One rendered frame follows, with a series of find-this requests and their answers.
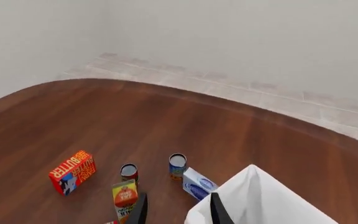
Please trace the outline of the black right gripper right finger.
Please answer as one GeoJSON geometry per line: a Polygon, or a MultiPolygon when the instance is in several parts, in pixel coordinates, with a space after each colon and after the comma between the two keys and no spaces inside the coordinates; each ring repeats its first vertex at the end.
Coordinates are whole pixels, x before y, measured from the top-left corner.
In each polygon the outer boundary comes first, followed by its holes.
{"type": "Polygon", "coordinates": [[[232,224],[232,220],[227,213],[219,194],[211,193],[210,210],[213,224],[232,224]]]}

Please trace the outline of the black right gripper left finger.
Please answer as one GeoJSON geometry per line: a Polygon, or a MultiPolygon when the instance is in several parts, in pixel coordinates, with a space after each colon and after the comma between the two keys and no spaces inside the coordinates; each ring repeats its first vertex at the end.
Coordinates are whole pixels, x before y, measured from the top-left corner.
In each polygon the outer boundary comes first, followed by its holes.
{"type": "Polygon", "coordinates": [[[148,212],[148,197],[142,192],[131,213],[129,214],[126,224],[145,224],[148,212]]]}

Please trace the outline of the orange juice carton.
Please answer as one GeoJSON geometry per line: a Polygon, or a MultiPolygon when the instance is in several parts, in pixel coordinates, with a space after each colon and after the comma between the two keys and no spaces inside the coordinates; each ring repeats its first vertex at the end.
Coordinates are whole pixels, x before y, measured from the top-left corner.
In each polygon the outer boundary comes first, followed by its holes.
{"type": "Polygon", "coordinates": [[[112,186],[112,198],[119,224],[125,224],[137,200],[137,186],[134,179],[112,186]]]}

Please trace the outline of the white basket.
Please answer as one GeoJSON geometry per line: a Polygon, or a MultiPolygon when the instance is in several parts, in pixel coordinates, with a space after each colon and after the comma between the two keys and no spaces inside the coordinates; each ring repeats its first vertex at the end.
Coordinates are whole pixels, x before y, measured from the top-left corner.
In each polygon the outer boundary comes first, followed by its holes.
{"type": "MultiPolygon", "coordinates": [[[[234,224],[338,224],[253,164],[213,192],[234,224]]],[[[210,199],[211,194],[191,208],[185,224],[213,224],[210,199]]]]}

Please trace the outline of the white blue cream cheese box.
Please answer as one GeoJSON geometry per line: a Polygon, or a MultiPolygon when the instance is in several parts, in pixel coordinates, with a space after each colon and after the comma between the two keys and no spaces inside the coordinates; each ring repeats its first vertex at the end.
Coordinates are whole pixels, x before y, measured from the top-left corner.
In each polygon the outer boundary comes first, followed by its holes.
{"type": "Polygon", "coordinates": [[[188,167],[183,173],[182,186],[185,192],[192,195],[198,201],[201,201],[219,187],[191,167],[188,167]]]}

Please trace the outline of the red tin can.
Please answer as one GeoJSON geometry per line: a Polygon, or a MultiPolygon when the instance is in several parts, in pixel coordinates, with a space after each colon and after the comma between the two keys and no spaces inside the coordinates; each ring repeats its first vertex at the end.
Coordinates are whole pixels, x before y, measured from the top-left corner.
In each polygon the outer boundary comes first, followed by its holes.
{"type": "Polygon", "coordinates": [[[124,164],[120,169],[120,175],[122,181],[134,180],[136,186],[139,185],[139,174],[135,164],[124,164]]]}

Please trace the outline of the blue tin can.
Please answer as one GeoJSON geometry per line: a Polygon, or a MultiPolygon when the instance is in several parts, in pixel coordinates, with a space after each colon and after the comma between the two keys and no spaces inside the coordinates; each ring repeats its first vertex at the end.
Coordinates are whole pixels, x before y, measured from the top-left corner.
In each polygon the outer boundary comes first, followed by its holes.
{"type": "Polygon", "coordinates": [[[169,159],[169,173],[173,180],[183,180],[183,173],[187,168],[187,158],[184,154],[174,153],[169,159]]]}

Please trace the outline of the orange butter box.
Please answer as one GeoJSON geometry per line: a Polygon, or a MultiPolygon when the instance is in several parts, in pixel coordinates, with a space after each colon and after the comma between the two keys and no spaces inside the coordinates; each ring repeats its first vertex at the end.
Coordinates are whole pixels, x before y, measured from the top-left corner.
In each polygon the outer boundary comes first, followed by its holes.
{"type": "Polygon", "coordinates": [[[86,151],[78,151],[50,171],[48,177],[58,193],[69,195],[95,172],[93,156],[86,151]]]}

